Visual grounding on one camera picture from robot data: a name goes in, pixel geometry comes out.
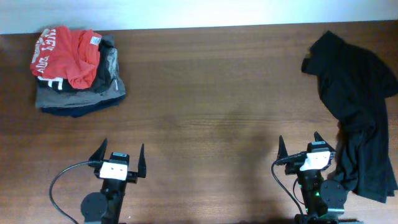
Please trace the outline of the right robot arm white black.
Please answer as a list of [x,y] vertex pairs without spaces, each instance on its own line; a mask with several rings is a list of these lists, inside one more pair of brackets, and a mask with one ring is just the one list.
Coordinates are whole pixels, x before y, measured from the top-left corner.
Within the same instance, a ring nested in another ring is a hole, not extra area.
[[284,139],[280,136],[277,158],[271,165],[272,169],[275,166],[284,166],[285,175],[297,176],[295,183],[300,187],[302,202],[281,184],[273,170],[271,173],[298,206],[299,213],[294,217],[295,223],[338,223],[338,217],[345,212],[346,190],[339,182],[322,177],[322,171],[331,166],[335,149],[317,132],[314,133],[314,139],[308,143],[305,151],[289,155]]

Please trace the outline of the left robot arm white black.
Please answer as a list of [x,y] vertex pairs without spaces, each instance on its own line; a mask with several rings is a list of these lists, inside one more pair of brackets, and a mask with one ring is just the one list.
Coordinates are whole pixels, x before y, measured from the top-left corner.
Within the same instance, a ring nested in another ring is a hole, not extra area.
[[137,171],[129,170],[129,155],[113,152],[108,160],[104,159],[108,140],[89,158],[89,166],[94,175],[103,181],[99,192],[88,194],[81,203],[84,224],[118,224],[127,184],[137,183],[146,178],[146,160],[144,146],[141,146]]

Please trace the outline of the black t-shirt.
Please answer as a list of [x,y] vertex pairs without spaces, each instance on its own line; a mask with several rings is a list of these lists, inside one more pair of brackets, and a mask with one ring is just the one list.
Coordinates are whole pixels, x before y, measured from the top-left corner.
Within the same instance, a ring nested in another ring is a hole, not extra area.
[[386,202],[397,190],[386,106],[397,94],[396,76],[375,53],[330,31],[310,47],[301,71],[318,78],[319,97],[339,122],[343,143],[333,178],[347,191]]

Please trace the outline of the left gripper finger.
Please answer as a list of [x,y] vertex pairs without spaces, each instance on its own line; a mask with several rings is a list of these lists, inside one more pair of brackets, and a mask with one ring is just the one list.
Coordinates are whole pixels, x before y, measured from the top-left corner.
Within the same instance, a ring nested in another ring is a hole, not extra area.
[[146,178],[146,159],[144,155],[144,144],[141,146],[141,151],[139,155],[139,162],[137,165],[137,176],[139,178]]
[[105,138],[100,147],[88,159],[90,167],[98,167],[104,161],[104,154],[108,144],[108,139]]

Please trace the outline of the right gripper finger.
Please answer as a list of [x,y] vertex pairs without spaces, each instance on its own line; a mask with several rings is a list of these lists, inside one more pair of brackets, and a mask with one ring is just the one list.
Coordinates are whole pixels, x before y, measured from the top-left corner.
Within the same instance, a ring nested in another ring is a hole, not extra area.
[[285,146],[284,139],[282,135],[279,136],[279,147],[278,147],[278,153],[277,153],[277,159],[276,159],[276,164],[277,165],[283,165],[285,159],[288,157],[287,149]]
[[334,149],[330,144],[328,144],[328,143],[320,136],[320,134],[319,134],[317,131],[315,131],[313,135],[314,135],[314,138],[315,138],[315,141],[316,141],[316,142],[322,142],[325,146],[327,146],[327,147],[329,148],[329,151],[330,151],[330,152],[335,152],[335,149]]

